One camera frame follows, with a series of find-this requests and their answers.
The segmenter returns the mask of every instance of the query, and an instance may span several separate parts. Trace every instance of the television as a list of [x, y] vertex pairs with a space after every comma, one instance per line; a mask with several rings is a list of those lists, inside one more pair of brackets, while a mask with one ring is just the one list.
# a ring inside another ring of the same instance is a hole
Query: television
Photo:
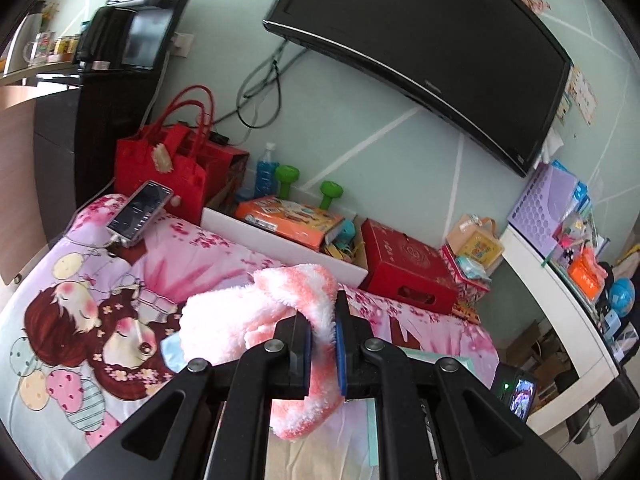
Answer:
[[520, 176], [540, 152], [571, 68], [520, 0], [275, 0], [263, 23], [394, 86]]

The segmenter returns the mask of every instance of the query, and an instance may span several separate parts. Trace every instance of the purple magazine rack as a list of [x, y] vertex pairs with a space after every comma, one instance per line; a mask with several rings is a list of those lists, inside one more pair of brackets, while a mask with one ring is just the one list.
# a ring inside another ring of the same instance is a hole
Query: purple magazine rack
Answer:
[[509, 215], [509, 223], [543, 258], [558, 244], [553, 235], [577, 184], [571, 173], [541, 164]]

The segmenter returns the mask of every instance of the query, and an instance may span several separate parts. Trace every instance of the phone screen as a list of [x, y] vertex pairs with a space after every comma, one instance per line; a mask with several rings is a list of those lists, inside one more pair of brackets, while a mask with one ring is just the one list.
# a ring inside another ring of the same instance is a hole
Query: phone screen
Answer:
[[513, 397], [511, 397], [509, 409], [522, 420], [525, 420], [529, 413], [529, 406], [533, 400], [534, 389], [535, 385], [531, 381], [518, 379], [518, 383], [513, 390]]
[[109, 222], [107, 227], [127, 240], [133, 240], [144, 224], [162, 207], [172, 191], [156, 182], [148, 182]]

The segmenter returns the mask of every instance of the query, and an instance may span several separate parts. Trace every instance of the pink and white towel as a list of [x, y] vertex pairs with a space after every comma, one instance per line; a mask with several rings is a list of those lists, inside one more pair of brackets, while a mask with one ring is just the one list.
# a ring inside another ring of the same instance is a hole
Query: pink and white towel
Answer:
[[212, 365], [226, 363], [273, 337], [279, 320], [301, 312], [314, 338], [309, 395], [304, 400], [274, 400], [271, 407], [274, 433], [300, 438], [344, 400], [335, 367], [337, 283], [324, 267], [311, 264], [258, 270], [253, 276], [251, 285], [189, 298], [180, 318], [180, 345], [187, 362], [202, 357]]

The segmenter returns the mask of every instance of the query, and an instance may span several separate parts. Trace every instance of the blue bottle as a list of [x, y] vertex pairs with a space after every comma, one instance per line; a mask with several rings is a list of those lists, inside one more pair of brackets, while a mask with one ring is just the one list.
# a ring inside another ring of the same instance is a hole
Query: blue bottle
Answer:
[[264, 153], [255, 166], [255, 193], [254, 198], [260, 198], [270, 194], [274, 194], [276, 189], [275, 172], [279, 166], [273, 160], [273, 150], [276, 145], [273, 142], [267, 142]]

